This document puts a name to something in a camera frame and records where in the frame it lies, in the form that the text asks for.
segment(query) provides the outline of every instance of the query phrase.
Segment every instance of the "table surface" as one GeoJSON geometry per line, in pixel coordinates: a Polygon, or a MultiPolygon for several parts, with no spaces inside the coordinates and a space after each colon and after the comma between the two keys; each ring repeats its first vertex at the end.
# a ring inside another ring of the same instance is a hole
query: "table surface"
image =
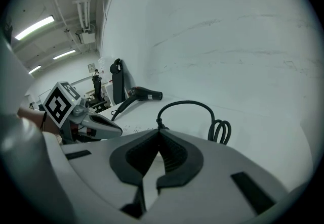
{"type": "MultiPolygon", "coordinates": [[[[135,101],[114,122],[123,129],[123,136],[154,129],[157,128],[156,118],[160,109],[180,100],[183,99],[163,96],[161,101],[135,101]]],[[[111,112],[119,106],[115,105],[100,114],[111,119],[111,112]]],[[[214,111],[215,119],[227,120],[231,124],[232,134],[227,145],[272,173],[288,191],[309,180],[313,163],[307,139],[299,124],[286,118],[208,106],[214,111]]],[[[211,117],[203,107],[177,105],[168,108],[161,118],[171,130],[207,139],[211,117]]]]}

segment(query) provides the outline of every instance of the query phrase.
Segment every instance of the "power cord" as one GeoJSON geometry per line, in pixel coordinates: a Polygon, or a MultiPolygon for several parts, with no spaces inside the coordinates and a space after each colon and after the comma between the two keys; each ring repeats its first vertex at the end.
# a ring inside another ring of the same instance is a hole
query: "power cord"
{"type": "Polygon", "coordinates": [[[215,120],[215,115],[214,115],[214,112],[212,111],[212,109],[209,108],[207,105],[205,105],[203,103],[200,103],[200,102],[196,102],[196,101],[185,100],[185,101],[178,101],[178,102],[174,102],[174,103],[170,103],[168,105],[165,105],[159,111],[159,113],[157,115],[156,122],[157,122],[157,125],[158,125],[158,129],[169,129],[162,123],[162,119],[161,119],[162,113],[169,107],[172,107],[172,106],[175,106],[175,105],[183,105],[183,104],[199,105],[199,106],[204,107],[205,109],[207,109],[209,111],[209,113],[211,114],[211,118],[212,118],[212,124],[211,124],[211,126],[209,128],[209,131],[208,131],[208,140],[217,142],[219,131],[222,128],[223,133],[222,133],[221,140],[219,141],[219,143],[224,144],[224,145],[226,145],[228,143],[229,138],[231,136],[231,131],[232,131],[231,125],[229,124],[229,122],[228,121],[222,121],[222,120],[215,120]],[[218,126],[217,126],[215,134],[214,134],[215,125],[217,123],[218,123],[218,126]]]}

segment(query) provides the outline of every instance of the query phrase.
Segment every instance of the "background wall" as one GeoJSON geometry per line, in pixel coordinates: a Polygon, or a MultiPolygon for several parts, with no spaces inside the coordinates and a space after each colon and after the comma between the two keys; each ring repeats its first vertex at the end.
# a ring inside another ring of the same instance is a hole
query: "background wall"
{"type": "Polygon", "coordinates": [[[30,95],[34,102],[38,102],[38,96],[45,91],[52,89],[57,82],[68,81],[70,84],[77,82],[73,86],[83,96],[85,92],[94,88],[91,79],[92,74],[89,73],[88,65],[95,63],[96,68],[98,69],[98,59],[98,52],[75,55],[70,58],[62,58],[54,65],[45,68],[38,74],[35,74],[35,82],[26,94],[30,95]]]}
{"type": "MultiPolygon", "coordinates": [[[[104,21],[101,56],[123,59],[134,85],[296,126],[323,119],[323,31],[308,0],[111,0],[104,21]]],[[[305,131],[322,146],[319,134],[305,131]]]]}

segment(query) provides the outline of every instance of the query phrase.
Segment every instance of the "fluorescent light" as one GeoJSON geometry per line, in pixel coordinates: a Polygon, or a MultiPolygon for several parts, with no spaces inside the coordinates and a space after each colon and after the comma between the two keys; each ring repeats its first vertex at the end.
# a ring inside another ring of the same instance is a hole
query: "fluorescent light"
{"type": "Polygon", "coordinates": [[[34,32],[38,28],[41,28],[42,26],[47,25],[47,24],[49,24],[49,23],[51,23],[53,21],[54,21],[53,16],[45,18],[45,19],[33,24],[32,26],[29,26],[26,30],[19,33],[15,38],[18,39],[18,40],[21,40],[23,37],[29,35],[31,32],[34,32]]]}
{"type": "Polygon", "coordinates": [[[70,52],[63,53],[63,54],[61,54],[61,55],[59,55],[59,56],[56,56],[56,57],[53,58],[53,60],[56,60],[56,59],[61,58],[61,57],[65,56],[65,55],[71,54],[71,53],[73,53],[73,52],[75,52],[75,50],[70,51],[70,52]]]}
{"type": "Polygon", "coordinates": [[[37,69],[41,68],[41,66],[37,66],[35,67],[33,70],[30,70],[29,74],[33,73],[34,71],[36,71],[37,69]]]}

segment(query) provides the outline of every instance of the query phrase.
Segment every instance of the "hair dryer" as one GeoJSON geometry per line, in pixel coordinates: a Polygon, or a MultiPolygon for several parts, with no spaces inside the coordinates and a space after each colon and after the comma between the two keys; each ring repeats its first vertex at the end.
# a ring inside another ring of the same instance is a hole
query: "hair dryer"
{"type": "Polygon", "coordinates": [[[162,92],[152,91],[140,86],[132,87],[128,91],[128,94],[130,95],[130,97],[127,98],[126,101],[124,101],[121,106],[119,106],[119,108],[117,109],[117,111],[115,112],[115,114],[111,119],[112,121],[115,120],[117,115],[123,112],[128,107],[128,105],[130,105],[135,100],[140,100],[140,101],[161,100],[163,97],[162,92]]]}

